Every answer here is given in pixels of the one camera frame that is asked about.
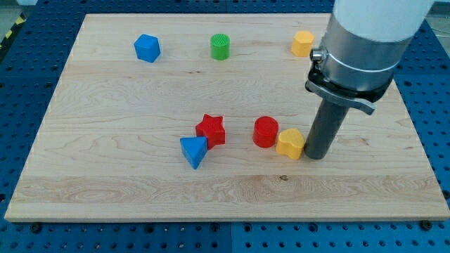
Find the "black and silver clamp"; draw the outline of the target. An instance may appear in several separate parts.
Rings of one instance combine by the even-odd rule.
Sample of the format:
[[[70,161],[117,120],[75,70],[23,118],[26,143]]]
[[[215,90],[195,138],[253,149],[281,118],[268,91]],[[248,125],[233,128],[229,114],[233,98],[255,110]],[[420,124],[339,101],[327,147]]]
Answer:
[[[313,62],[305,83],[305,89],[328,102],[341,107],[354,108],[365,112],[367,115],[372,115],[376,109],[375,102],[384,96],[391,82],[392,78],[372,91],[347,89],[327,79],[320,71],[319,63]]]

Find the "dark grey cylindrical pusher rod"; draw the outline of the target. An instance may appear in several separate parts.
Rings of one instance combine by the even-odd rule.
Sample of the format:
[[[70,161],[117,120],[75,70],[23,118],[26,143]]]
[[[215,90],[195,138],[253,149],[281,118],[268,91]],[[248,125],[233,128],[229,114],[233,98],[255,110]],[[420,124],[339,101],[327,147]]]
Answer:
[[[307,157],[321,160],[326,156],[348,110],[348,107],[321,101],[305,143],[304,153]]]

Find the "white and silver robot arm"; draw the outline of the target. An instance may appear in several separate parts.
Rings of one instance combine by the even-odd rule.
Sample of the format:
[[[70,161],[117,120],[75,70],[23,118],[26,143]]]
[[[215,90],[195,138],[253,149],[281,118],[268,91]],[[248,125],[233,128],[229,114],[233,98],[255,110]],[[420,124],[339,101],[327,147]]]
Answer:
[[[348,110],[372,115],[394,69],[419,30],[430,0],[337,0],[326,32],[310,52],[305,88],[322,101],[304,152],[326,156]]]

